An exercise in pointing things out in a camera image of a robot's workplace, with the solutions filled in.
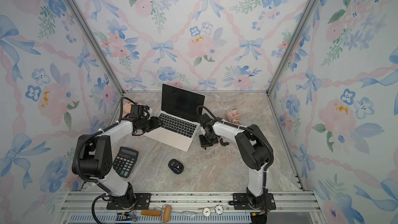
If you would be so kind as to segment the black mouse battery cover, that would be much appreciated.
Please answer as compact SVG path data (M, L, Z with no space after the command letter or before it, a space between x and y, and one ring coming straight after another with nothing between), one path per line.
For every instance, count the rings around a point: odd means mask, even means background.
M229 142L224 142L223 138L219 139L219 143L220 143L221 146L228 146L230 144Z

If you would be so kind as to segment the silver laptop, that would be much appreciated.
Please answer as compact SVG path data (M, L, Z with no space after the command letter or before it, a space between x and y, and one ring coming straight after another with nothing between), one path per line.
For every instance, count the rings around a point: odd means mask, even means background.
M200 128L196 108L205 99L203 94L163 84L158 114L162 125L145 136L187 152Z

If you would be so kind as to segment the black wireless mouse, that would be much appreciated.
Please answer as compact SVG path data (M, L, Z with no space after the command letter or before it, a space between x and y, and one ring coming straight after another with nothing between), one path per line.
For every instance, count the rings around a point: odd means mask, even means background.
M169 168L173 173L179 175L184 170L184 165L176 159L171 159L168 163Z

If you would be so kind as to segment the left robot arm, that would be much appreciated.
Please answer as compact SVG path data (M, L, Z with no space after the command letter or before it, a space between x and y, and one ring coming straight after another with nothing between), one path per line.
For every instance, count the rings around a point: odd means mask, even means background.
M118 207L128 209L135 204L131 183L113 168L112 142L128 134L140 135L162 126L163 122L149 114L149 106L133 104L128 114L120 110L119 119L96 133L78 138L72 171L87 183L94 183L104 192L103 198Z

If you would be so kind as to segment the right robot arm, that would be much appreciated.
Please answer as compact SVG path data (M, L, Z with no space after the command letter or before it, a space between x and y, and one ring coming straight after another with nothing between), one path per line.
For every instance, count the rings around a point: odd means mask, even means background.
M236 142L240 156L249 169L249 183L243 205L247 204L252 209L266 208L266 174L274 162L274 152L260 128L255 124L248 127L236 125L207 114L199 117L199 123L203 131L199 136L203 149L217 143L228 146L229 143L222 138Z

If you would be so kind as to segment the pink plush doll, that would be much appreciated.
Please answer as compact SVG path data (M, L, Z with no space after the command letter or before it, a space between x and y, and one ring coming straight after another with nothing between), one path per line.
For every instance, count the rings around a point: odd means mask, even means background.
M122 116L123 116L124 118L129 118L129 113L130 113L130 110L131 110L131 105L134 105L134 104L133 104L133 103L126 103L126 104L124 104L124 106L122 107L122 110L123 110Z

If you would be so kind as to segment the pink small toy appliance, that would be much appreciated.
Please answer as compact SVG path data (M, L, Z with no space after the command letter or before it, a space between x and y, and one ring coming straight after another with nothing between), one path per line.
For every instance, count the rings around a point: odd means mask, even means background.
M240 124L240 119L241 119L241 113L237 108L226 112L226 120L228 122L234 124Z

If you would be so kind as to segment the black calculator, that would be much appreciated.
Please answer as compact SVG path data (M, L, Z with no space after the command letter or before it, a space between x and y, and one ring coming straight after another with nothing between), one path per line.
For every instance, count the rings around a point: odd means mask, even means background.
M113 169L123 178L128 178L137 162L139 152L127 147L120 147L113 161Z

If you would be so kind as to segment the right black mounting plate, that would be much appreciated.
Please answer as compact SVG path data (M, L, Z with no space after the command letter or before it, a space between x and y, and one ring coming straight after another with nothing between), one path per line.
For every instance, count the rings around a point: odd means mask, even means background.
M235 210L271 211L276 209L274 196L268 192L259 197L248 193L234 193L232 197L233 200L229 201L229 205L232 205Z

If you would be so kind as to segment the black mounting plate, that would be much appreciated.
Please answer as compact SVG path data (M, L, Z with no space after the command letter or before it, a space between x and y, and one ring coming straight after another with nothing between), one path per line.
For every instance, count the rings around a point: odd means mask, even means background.
M132 197L123 196L115 197L115 200L108 202L107 210L130 210L130 209L149 209L152 194L150 193L134 193Z
M233 200L229 201L229 205L232 205L235 210L271 211L276 209L274 196L268 192L259 197L248 193L234 193L232 197Z

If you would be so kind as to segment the white round knob right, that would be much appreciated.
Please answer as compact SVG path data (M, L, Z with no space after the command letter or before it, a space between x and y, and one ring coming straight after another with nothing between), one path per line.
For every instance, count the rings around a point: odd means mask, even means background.
M217 206L215 207L215 212L216 212L216 214L218 214L218 215L223 214L223 212L224 212L223 206L222 206L222 205L217 205Z

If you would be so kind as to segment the white round knob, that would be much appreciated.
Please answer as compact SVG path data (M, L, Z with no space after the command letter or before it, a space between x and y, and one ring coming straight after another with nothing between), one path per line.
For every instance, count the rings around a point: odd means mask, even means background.
M203 215L209 217L211 215L211 209L208 207L203 208Z
M223 214L223 212L224 212L223 206L222 206L222 205L217 205L217 206L215 207L215 212L216 212L216 214L218 214L218 215Z

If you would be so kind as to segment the white round knob left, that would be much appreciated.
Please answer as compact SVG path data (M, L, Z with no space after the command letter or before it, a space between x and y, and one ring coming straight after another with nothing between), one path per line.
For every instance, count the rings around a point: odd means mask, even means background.
M203 215L209 217L211 215L211 209L208 207L203 208Z

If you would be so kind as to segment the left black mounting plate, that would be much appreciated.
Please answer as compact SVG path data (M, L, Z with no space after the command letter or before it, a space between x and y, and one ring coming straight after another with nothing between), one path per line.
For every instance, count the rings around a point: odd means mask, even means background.
M132 197L123 196L115 197L115 200L108 202L107 210L130 210L130 209L149 209L152 194L150 193L134 193Z

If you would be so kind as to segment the aluminium front rail frame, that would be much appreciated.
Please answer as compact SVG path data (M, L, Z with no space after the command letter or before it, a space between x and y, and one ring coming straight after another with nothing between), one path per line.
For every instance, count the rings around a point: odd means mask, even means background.
M267 211L235 210L229 201L234 192L177 192L158 191L152 194L149 209L172 207L170 222L166 224L324 224L320 205L311 191L271 191L276 209ZM142 216L137 209L107 210L108 202L98 192L73 192L66 198L57 224L162 224L160 217ZM223 214L215 212L223 206ZM211 209L205 217L203 208Z

